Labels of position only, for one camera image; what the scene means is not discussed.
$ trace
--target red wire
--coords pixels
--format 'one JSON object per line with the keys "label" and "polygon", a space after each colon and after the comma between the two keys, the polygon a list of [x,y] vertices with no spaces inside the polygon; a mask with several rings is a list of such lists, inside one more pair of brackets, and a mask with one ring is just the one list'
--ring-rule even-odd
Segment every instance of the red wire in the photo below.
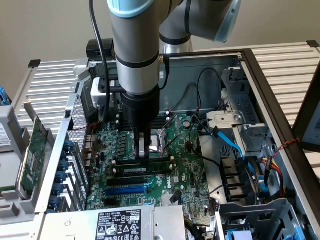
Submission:
{"label": "red wire", "polygon": [[95,131],[95,129],[96,129],[96,126],[97,126],[99,123],[100,123],[100,121],[98,121],[96,124],[91,124],[91,125],[94,125],[94,127],[93,127],[93,129],[92,129],[91,136],[90,136],[90,147],[91,147],[91,151],[92,151],[92,154],[93,154],[94,159],[96,159],[96,155],[95,155],[94,149],[93,149],[93,147],[92,147],[92,136],[93,136],[93,134],[94,134],[94,131]]}
{"label": "red wire", "polygon": [[79,131],[79,130],[82,130],[82,129],[90,128],[92,126],[94,126],[94,124],[90,124],[90,125],[87,125],[87,126],[84,126],[84,127],[81,127],[81,128],[73,129],[72,131]]}
{"label": "red wire", "polygon": [[282,175],[282,172],[280,171],[279,168],[277,168],[276,166],[274,165],[271,165],[271,168],[273,170],[275,170],[278,174],[279,174],[279,177],[280,177],[280,195],[282,196],[283,195],[283,186],[284,186],[284,177]]}
{"label": "red wire", "polygon": [[278,153],[281,149],[286,148],[288,145],[294,144],[294,143],[296,143],[296,142],[300,143],[300,139],[297,138],[297,139],[292,139],[292,140],[290,140],[290,141],[286,141],[283,145],[281,145],[280,147],[278,147],[278,149],[277,149],[277,150],[275,151],[275,153],[272,155],[272,158],[274,159],[275,156],[277,155],[277,153]]}

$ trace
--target blue pcie slot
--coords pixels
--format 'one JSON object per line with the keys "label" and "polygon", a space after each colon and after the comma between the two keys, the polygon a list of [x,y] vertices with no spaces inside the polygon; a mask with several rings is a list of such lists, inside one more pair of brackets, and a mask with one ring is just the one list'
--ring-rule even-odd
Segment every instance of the blue pcie slot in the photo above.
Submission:
{"label": "blue pcie slot", "polygon": [[144,185],[108,188],[105,190],[106,196],[123,195],[123,194],[146,194],[147,187]]}

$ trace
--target ventilated metal panel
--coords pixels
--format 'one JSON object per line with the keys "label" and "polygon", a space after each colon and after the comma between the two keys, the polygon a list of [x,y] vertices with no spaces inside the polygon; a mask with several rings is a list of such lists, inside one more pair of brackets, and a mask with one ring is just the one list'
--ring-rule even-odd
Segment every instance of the ventilated metal panel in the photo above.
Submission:
{"label": "ventilated metal panel", "polygon": [[306,42],[251,48],[289,124],[293,126],[320,61],[318,49]]}
{"label": "ventilated metal panel", "polygon": [[73,107],[73,130],[68,131],[69,138],[72,142],[79,144],[80,152],[82,153],[87,132],[87,120],[85,116],[84,107],[81,101],[81,97],[77,96]]}

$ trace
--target robotic arm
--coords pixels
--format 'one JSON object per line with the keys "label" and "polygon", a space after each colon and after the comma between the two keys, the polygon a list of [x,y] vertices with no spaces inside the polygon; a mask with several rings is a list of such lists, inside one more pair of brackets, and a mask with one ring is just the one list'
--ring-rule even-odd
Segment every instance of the robotic arm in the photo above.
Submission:
{"label": "robotic arm", "polygon": [[160,111],[161,52],[189,52],[191,35],[225,42],[241,0],[107,0],[124,114],[135,157],[149,161],[150,125]]}

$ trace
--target open computer chassis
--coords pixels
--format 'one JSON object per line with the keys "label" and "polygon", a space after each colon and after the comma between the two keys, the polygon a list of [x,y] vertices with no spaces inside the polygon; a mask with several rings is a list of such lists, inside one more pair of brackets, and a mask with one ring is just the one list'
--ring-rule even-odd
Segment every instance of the open computer chassis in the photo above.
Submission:
{"label": "open computer chassis", "polygon": [[[114,59],[108,61],[108,67],[111,80],[117,86]],[[197,84],[199,75],[206,68],[214,68],[222,82],[211,70],[203,72],[198,81],[200,108],[192,82]],[[100,239],[99,226],[102,223],[97,223],[96,219],[101,213],[133,207],[142,211],[143,216],[144,211],[153,208],[159,216],[161,208],[164,213],[166,207],[173,211],[179,205],[184,218],[193,224],[210,226],[205,229],[208,233],[202,236],[207,240],[214,239],[215,235],[222,238],[230,232],[241,231],[250,231],[254,239],[284,239],[289,235],[297,236],[301,230],[307,238],[316,237],[320,221],[317,206],[320,189],[297,143],[288,145],[274,157],[282,177],[271,171],[268,184],[263,185],[265,166],[262,159],[274,155],[278,147],[295,136],[251,50],[170,55],[169,80],[160,94],[160,114],[152,124],[149,165],[140,165],[133,156],[132,131],[122,114],[119,93],[110,96],[108,120],[97,124],[97,112],[92,107],[90,94],[94,78],[100,75],[101,62],[89,61],[85,71],[78,75],[75,93],[69,97],[48,170],[65,172],[59,167],[61,154],[72,149],[70,154],[76,161],[70,163],[70,170],[66,172],[71,172],[69,179],[74,180],[68,191],[59,192],[56,198],[57,193],[50,186],[54,181],[66,182],[63,178],[57,180],[56,172],[47,170],[36,210],[53,214],[47,214],[41,237],[49,235],[50,223],[64,214],[68,217],[79,214],[80,217],[80,214],[92,213],[90,218],[95,219],[95,224],[86,230]],[[209,130],[218,127],[240,147],[245,158],[256,165],[258,174],[255,179],[260,179],[259,190],[253,188],[239,150],[219,137],[202,135],[203,131],[197,137],[197,118],[206,120],[203,123]],[[72,143],[64,145],[65,140],[70,140],[74,146]],[[219,162],[220,167],[203,160],[194,150]],[[223,187],[209,196],[200,195],[220,185]],[[68,202],[64,209],[59,207],[62,198]],[[161,216],[162,220],[166,218],[169,221],[172,216]],[[161,228],[156,220],[150,219],[148,224],[151,227],[138,235],[145,237],[142,239],[148,239],[146,236],[174,236],[170,230]],[[77,231],[81,234],[84,230],[79,227]],[[183,236],[186,234],[192,239],[183,225],[182,231]]]}

